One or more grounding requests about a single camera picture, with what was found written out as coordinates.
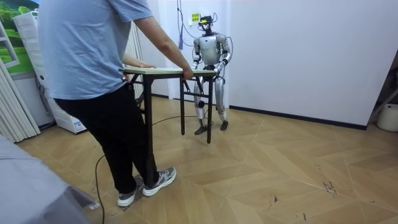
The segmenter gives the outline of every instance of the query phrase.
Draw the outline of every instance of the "gray sneaker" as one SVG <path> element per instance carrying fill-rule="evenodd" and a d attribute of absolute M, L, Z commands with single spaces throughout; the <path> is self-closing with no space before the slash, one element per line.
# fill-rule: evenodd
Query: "gray sneaker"
<path fill-rule="evenodd" d="M 120 207 L 127 207 L 131 203 L 133 203 L 135 197 L 136 197 L 136 192 L 140 191 L 144 187 L 144 180 L 142 177 L 135 177 L 134 180 L 136 180 L 137 183 L 137 189 L 133 192 L 130 192 L 128 194 L 119 194 L 119 200 L 118 200 L 118 205 Z"/>
<path fill-rule="evenodd" d="M 142 193 L 145 196 L 148 196 L 148 197 L 153 196 L 160 189 L 170 185 L 175 180 L 175 177 L 177 176 L 177 171 L 175 170 L 174 167 L 170 167 L 165 170 L 158 170 L 157 172 L 159 173 L 159 180 L 151 188 L 149 188 L 147 186 L 144 187 L 144 189 L 142 190 Z"/>

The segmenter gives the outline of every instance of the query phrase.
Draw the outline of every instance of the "humanoid robot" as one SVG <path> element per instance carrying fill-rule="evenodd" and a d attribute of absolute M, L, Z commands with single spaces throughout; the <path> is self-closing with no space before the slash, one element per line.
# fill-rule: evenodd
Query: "humanoid robot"
<path fill-rule="evenodd" d="M 201 17 L 199 26 L 202 28 L 202 31 L 205 31 L 205 33 L 193 41 L 195 57 L 191 68 L 197 69 L 200 60 L 203 60 L 205 63 L 205 67 L 203 69 L 214 70 L 216 72 L 216 77 L 210 80 L 199 77 L 199 83 L 201 86 L 199 86 L 198 82 L 195 82 L 194 92 L 200 94 L 201 91 L 203 91 L 202 86 L 204 82 L 215 82 L 216 109 L 220 120 L 223 122 L 220 129 L 225 131 L 228 127 L 228 120 L 224 107 L 225 79 L 223 76 L 220 76 L 220 73 L 231 61 L 232 53 L 228 45 L 227 37 L 211 30 L 211 27 L 213 26 L 213 18 L 211 18 L 211 16 Z M 204 133 L 211 127 L 205 126 L 205 103 L 199 96 L 195 96 L 194 99 L 195 111 L 200 124 L 200 128 L 195 131 L 195 134 L 198 135 Z"/>

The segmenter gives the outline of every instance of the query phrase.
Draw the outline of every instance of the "man's right arm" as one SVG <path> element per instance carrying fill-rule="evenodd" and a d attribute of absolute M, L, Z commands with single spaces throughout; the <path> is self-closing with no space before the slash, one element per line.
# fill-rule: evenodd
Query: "man's right arm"
<path fill-rule="evenodd" d="M 184 78 L 191 79 L 193 72 L 178 47 L 163 31 L 154 17 L 137 19 L 134 23 L 145 36 L 157 47 L 170 61 L 182 68 Z"/>

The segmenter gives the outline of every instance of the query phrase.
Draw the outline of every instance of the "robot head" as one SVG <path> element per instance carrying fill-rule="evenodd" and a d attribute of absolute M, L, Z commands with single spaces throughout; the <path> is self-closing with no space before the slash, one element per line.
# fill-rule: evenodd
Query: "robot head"
<path fill-rule="evenodd" d="M 213 18 L 211 16 L 203 16 L 200 18 L 199 26 L 201 27 L 200 30 L 205 31 L 203 36 L 214 35 L 214 32 L 211 30 L 213 26 Z"/>

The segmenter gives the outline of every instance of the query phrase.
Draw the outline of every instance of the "sign on wall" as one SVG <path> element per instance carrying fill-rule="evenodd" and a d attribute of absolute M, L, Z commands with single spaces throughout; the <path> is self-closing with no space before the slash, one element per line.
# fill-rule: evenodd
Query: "sign on wall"
<path fill-rule="evenodd" d="M 18 65 L 9 67 L 9 73 L 34 72 L 12 18 L 39 8 L 38 2 L 39 0 L 0 0 L 0 20 L 20 62 Z M 0 58 L 4 63 L 12 60 L 7 48 L 2 45 L 0 45 Z"/>

